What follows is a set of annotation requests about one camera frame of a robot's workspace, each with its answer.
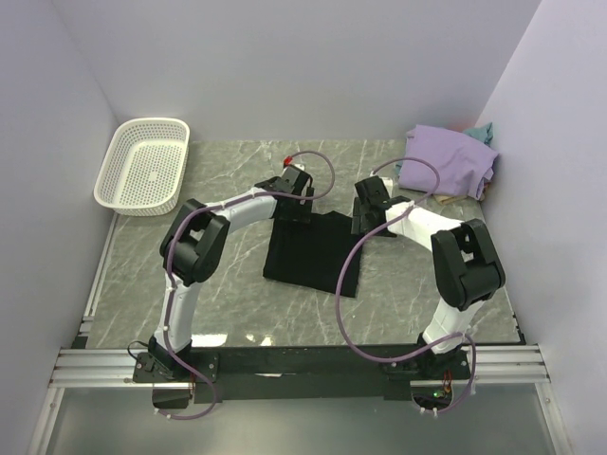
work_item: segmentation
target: plastic basket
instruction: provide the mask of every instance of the plastic basket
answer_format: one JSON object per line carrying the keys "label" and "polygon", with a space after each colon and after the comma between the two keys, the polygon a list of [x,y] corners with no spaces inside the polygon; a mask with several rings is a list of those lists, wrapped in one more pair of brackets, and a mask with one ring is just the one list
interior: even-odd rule
{"label": "plastic basket", "polygon": [[176,118],[123,123],[107,150],[95,199],[123,215],[154,216],[176,203],[188,157],[190,128]]}

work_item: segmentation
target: gray marble surface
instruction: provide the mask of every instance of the gray marble surface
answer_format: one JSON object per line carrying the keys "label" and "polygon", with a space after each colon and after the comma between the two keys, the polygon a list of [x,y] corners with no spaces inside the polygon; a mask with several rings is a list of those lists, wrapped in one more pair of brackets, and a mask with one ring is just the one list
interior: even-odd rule
{"label": "gray marble surface", "polygon": [[[337,182],[314,202],[314,211],[351,214],[354,183],[377,164],[403,154],[404,142],[226,141],[191,145],[180,203],[191,197],[216,201],[247,191],[280,174],[283,158],[298,150],[321,150],[333,161]],[[315,156],[302,156],[317,192],[329,172]],[[392,166],[382,173],[395,176]],[[395,193],[412,195],[410,191]],[[476,201],[426,208],[457,219],[482,218]],[[160,318],[164,277],[158,246],[176,209],[158,217],[120,216],[108,252],[88,348],[123,348],[147,340]],[[247,345],[341,344],[334,296],[262,278],[271,221],[231,234],[221,264],[203,286],[193,320],[194,343]],[[356,299],[342,299],[345,326],[356,343],[415,342],[438,303],[432,255],[404,238],[374,238],[364,247]],[[469,333],[479,342],[516,342],[516,320],[500,290],[479,311]]]}

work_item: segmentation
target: glass panel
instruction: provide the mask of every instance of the glass panel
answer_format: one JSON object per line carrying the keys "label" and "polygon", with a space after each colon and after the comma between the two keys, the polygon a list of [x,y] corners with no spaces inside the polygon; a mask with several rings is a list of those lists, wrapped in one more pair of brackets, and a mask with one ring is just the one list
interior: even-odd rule
{"label": "glass panel", "polygon": [[[191,409],[200,410],[202,405]],[[379,398],[231,401],[167,422],[150,390],[65,392],[49,454],[554,454],[533,386],[479,386],[434,420]]]}

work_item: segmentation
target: purple cloth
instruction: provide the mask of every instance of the purple cloth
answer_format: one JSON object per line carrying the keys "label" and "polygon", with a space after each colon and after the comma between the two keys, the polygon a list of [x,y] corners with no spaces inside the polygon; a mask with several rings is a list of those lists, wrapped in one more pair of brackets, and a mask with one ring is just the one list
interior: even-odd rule
{"label": "purple cloth", "polygon": [[[485,184],[493,176],[497,152],[483,142],[456,131],[417,125],[407,134],[405,156],[428,161],[440,172],[436,194],[468,195],[480,199]],[[402,188],[429,191],[434,174],[423,164],[403,162],[398,184]]]}

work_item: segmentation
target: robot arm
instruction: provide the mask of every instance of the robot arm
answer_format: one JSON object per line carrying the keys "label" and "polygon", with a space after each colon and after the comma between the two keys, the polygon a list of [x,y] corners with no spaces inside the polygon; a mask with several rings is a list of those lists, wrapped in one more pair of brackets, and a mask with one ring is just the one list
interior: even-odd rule
{"label": "robot arm", "polygon": [[[414,205],[402,196],[391,199],[377,176],[358,182],[356,189],[359,197],[355,200],[354,233],[394,221]],[[432,252],[441,299],[431,323],[421,334],[422,343],[466,332],[476,312],[506,282],[487,226],[481,220],[462,222],[415,207],[382,235],[402,235]],[[454,338],[434,346],[432,351],[444,354],[460,343]]]}
{"label": "robot arm", "polygon": [[[267,191],[312,196],[311,176],[295,166],[286,166],[283,174],[258,183],[245,194],[235,196],[223,203],[210,206],[225,206],[229,201],[246,194],[258,194],[246,202],[229,208],[201,213],[188,224],[184,234],[175,245],[173,274],[176,288],[173,288],[169,276],[166,277],[165,292],[160,323],[150,339],[150,352],[163,363],[171,363],[164,341],[165,316],[170,294],[174,293],[168,331],[169,341],[178,355],[186,355],[192,344],[193,313],[203,283],[216,270],[221,259],[226,238],[232,232],[270,218],[307,222],[312,210],[312,201],[297,201],[265,195]],[[167,269],[169,246],[182,221],[193,211],[206,207],[195,199],[187,201],[174,219],[169,232],[160,246],[164,258],[163,268]]]}

